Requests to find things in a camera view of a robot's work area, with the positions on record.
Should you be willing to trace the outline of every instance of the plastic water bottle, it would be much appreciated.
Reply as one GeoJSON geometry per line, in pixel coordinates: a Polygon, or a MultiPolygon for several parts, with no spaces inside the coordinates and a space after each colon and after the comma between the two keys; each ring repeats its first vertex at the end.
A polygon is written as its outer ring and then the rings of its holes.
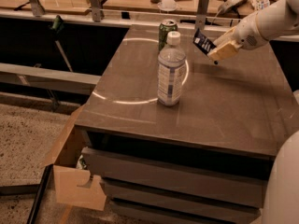
{"type": "Polygon", "coordinates": [[[179,44],[180,33],[169,32],[158,56],[158,100],[166,106],[179,101],[186,75],[186,54],[179,44]]]}

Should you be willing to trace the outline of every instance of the remote control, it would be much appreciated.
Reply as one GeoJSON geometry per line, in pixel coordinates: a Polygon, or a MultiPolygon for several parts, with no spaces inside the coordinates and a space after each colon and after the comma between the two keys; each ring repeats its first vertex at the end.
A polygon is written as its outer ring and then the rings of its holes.
{"type": "Polygon", "coordinates": [[[227,0],[224,4],[218,7],[219,14],[225,14],[233,9],[244,4],[247,0],[227,0]]]}

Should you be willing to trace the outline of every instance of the soda can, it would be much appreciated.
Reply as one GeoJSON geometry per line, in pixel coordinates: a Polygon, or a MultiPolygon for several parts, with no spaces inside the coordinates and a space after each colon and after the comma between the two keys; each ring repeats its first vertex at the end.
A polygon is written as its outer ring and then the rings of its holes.
{"type": "Polygon", "coordinates": [[[176,21],[165,19],[159,26],[159,51],[165,46],[167,35],[171,31],[177,31],[178,26],[176,21]]]}

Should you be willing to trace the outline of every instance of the speckled floor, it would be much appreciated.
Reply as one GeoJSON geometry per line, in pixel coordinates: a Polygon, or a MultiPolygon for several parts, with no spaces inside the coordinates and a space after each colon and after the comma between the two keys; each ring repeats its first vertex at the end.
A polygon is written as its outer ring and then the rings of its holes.
{"type": "MultiPolygon", "coordinates": [[[[0,186],[40,182],[42,161],[75,109],[61,105],[51,112],[50,101],[0,92],[0,186]]],[[[0,224],[26,223],[34,197],[0,196],[0,224]]],[[[113,214],[109,205],[99,212],[56,203],[52,175],[36,223],[150,224],[113,214]]],[[[251,224],[260,223],[259,217],[251,224]]]]}

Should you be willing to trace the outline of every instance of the bottle label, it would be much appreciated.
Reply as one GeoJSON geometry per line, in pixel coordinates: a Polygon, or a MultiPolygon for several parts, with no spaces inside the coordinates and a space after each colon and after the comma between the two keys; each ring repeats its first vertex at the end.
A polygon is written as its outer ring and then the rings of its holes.
{"type": "Polygon", "coordinates": [[[186,65],[168,67],[159,63],[158,98],[166,105],[173,105],[181,95],[182,81],[186,75],[186,65]]]}

